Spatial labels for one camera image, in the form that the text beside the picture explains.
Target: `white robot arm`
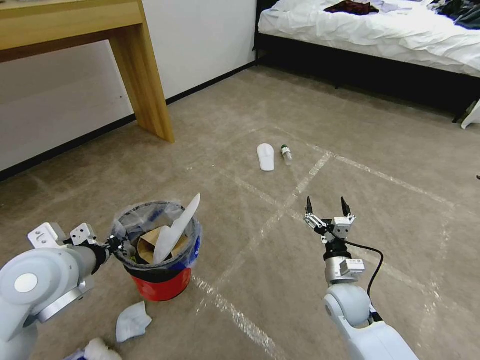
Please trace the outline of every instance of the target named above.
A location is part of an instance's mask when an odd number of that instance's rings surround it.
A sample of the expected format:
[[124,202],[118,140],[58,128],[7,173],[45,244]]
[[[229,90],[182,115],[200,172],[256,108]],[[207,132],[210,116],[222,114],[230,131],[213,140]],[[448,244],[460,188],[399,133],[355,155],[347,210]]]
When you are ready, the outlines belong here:
[[[383,261],[375,249],[347,241],[355,221],[350,207],[341,198],[343,217],[320,220],[313,215],[310,198],[307,200],[305,222],[321,236],[326,253],[325,277],[327,295],[323,298],[328,315],[347,342],[352,360],[419,360],[400,334],[387,325],[372,306],[370,287]],[[368,286],[368,293],[354,285],[365,271],[363,260],[352,259],[347,244],[377,251],[381,260]]]
[[113,242],[98,245],[86,223],[70,238],[56,223],[46,222],[28,234],[34,249],[1,269],[0,360],[27,360],[37,340],[37,321],[45,323],[81,300],[93,287],[92,275],[112,254]]

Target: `wooden table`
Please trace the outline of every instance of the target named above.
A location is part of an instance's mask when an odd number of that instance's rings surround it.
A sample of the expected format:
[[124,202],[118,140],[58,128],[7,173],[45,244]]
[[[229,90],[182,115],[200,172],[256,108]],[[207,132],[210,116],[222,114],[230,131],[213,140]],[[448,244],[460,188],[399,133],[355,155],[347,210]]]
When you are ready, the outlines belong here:
[[138,124],[173,143],[142,0],[0,3],[0,63],[102,40],[110,41]]

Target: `trash can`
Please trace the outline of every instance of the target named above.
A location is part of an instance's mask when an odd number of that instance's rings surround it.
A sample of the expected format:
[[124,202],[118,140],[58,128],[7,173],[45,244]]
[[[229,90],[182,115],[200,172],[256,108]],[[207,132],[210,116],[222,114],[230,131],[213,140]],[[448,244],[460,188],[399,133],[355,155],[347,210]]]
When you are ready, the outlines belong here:
[[160,264],[138,261],[137,245],[142,235],[161,226],[171,226],[185,209],[175,202],[153,201],[131,206],[115,216],[111,234],[122,239],[122,249],[115,252],[131,275],[140,294],[147,300],[160,302],[173,299],[190,283],[202,243],[202,226],[193,217],[185,229],[188,241],[180,252]]

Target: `crumpled tissue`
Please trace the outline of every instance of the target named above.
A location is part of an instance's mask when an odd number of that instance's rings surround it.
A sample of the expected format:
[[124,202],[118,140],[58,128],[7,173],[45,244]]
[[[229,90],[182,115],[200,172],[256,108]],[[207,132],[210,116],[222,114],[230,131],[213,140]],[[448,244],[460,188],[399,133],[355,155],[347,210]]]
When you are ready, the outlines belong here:
[[116,321],[116,341],[124,341],[144,335],[152,318],[147,315],[145,301],[127,307],[121,312]]

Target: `plastic bottle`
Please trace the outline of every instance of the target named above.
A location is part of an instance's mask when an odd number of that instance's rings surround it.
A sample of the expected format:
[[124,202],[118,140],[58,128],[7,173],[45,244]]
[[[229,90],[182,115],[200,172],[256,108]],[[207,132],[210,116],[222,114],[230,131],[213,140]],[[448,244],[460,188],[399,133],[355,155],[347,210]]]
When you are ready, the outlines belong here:
[[290,166],[292,164],[293,158],[292,158],[292,152],[290,151],[287,145],[281,146],[281,154],[283,156],[283,159],[285,160],[285,164]]

